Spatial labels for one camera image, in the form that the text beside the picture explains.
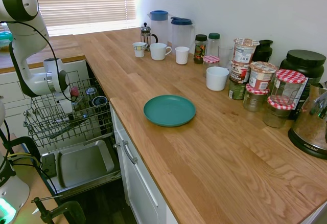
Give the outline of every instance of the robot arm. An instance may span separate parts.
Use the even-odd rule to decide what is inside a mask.
[[[0,20],[7,22],[14,40],[9,45],[10,57],[24,94],[37,97],[55,93],[63,111],[71,113],[69,79],[61,59],[43,62],[45,73],[33,74],[26,59],[45,48],[47,42],[32,27],[49,39],[38,0],[0,0]]]

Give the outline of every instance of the window blind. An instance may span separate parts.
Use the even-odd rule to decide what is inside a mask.
[[[135,0],[38,0],[50,35],[136,26]]]

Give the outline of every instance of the green plate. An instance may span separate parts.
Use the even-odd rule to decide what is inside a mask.
[[[143,109],[144,115],[154,124],[176,127],[195,116],[195,106],[188,99],[177,95],[161,95],[149,100]]]

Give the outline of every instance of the wire rack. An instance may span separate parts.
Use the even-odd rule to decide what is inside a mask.
[[[109,103],[93,106],[91,102],[96,96],[105,96],[98,81],[91,78],[70,85],[78,88],[79,96],[72,103],[73,113],[69,115],[63,112],[54,94],[31,99],[24,113],[24,127],[37,146],[70,139],[84,142],[113,131]],[[97,90],[92,96],[86,94],[89,87]]]

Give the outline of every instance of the white mug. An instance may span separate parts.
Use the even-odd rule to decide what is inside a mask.
[[[172,48],[164,43],[153,43],[150,45],[150,51],[153,60],[163,60],[172,51]]]
[[[206,86],[213,91],[221,91],[225,88],[229,71],[226,68],[212,66],[206,69]]]
[[[133,43],[135,56],[138,58],[144,57],[144,49],[147,47],[147,45],[147,43],[141,41]]]
[[[190,49],[188,47],[177,47],[175,48],[176,63],[187,64]]]

